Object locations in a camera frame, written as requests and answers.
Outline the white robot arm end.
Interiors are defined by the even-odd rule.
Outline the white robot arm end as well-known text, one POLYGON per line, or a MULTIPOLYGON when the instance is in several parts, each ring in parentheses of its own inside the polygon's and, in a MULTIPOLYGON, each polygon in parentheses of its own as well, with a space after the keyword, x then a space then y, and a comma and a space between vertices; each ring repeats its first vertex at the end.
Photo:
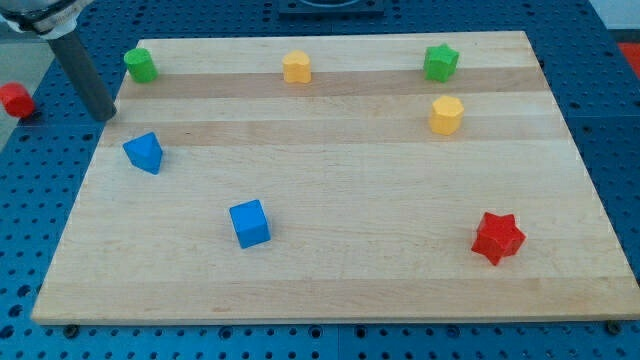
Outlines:
POLYGON ((17 33, 44 40, 74 31, 77 18, 93 0, 1 0, 1 22, 17 33))

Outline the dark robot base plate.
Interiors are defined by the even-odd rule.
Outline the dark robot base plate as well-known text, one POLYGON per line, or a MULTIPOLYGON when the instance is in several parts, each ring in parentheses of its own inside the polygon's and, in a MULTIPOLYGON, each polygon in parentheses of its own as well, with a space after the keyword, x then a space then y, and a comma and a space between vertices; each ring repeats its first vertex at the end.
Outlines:
POLYGON ((385 0, 277 0, 280 15, 383 14, 385 0))

